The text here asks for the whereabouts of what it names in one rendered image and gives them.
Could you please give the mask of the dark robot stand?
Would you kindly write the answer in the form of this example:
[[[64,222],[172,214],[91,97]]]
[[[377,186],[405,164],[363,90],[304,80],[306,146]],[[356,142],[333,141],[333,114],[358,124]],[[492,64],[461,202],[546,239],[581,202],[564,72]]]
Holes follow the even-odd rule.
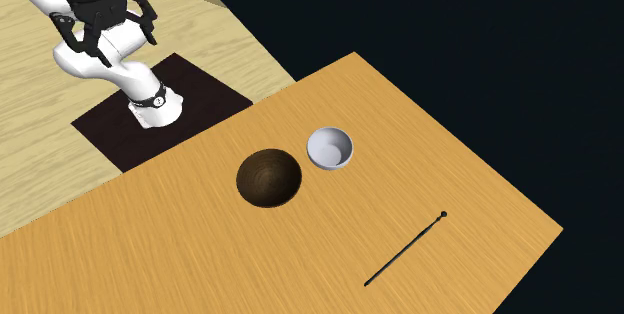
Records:
[[[173,53],[152,70],[183,97],[183,112],[174,123],[144,129],[117,91],[72,122],[120,171],[126,172],[250,107],[252,101]]]

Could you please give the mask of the dark brown wooden bowl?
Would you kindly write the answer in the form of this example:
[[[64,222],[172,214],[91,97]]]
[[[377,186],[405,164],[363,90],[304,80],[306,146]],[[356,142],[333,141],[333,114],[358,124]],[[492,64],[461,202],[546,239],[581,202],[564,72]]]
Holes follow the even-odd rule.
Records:
[[[248,156],[236,175],[241,197],[253,206],[273,208],[289,202],[302,183],[297,160],[281,149],[263,149]]]

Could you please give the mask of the white bowl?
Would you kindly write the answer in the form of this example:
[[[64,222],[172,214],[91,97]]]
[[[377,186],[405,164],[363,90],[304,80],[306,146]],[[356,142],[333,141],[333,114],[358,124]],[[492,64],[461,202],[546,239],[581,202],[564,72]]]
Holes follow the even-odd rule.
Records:
[[[337,170],[346,166],[354,152],[351,137],[337,127],[322,127],[308,138],[306,152],[309,160],[323,170]]]

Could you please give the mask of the thin black stick with ball tip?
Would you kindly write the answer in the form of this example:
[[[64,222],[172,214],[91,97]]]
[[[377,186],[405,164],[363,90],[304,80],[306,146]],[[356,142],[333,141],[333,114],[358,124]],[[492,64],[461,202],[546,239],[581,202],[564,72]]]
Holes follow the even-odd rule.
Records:
[[[388,269],[397,259],[399,259],[408,249],[410,249],[415,243],[417,243],[424,235],[426,235],[436,224],[442,219],[448,217],[447,211],[441,211],[435,220],[424,228],[417,236],[415,236],[409,243],[407,243],[400,251],[398,251],[392,258],[390,258],[383,266],[381,266],[369,279],[363,283],[363,287],[369,286],[374,280],[376,280],[386,269]]]

